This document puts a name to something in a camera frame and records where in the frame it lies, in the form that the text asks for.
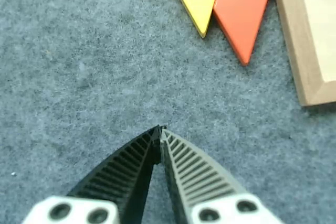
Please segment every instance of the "gray carpet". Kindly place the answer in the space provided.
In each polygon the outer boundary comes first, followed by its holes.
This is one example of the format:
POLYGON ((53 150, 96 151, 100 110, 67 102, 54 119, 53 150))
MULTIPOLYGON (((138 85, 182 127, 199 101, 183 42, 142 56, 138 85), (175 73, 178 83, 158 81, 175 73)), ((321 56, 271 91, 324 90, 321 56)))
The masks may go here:
MULTIPOLYGON (((285 223, 336 222, 336 104, 299 105, 275 0, 248 67, 179 0, 0 0, 0 223, 157 124, 285 223)), ((174 223, 161 166, 143 223, 174 223)))

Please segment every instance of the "wooden tray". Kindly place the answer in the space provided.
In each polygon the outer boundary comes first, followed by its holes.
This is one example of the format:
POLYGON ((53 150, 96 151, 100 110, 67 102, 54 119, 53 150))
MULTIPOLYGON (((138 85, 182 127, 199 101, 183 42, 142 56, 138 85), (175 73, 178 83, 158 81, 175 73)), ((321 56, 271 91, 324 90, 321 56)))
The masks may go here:
POLYGON ((336 0, 277 0, 302 105, 336 101, 336 0))

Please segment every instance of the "orange tangram piece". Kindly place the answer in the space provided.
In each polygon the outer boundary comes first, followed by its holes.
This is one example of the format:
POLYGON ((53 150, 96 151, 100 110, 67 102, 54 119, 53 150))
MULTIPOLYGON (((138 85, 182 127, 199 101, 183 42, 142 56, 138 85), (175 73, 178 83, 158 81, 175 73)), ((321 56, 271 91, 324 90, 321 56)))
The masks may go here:
POLYGON ((250 61, 267 0, 216 0, 214 14, 241 64, 250 61))

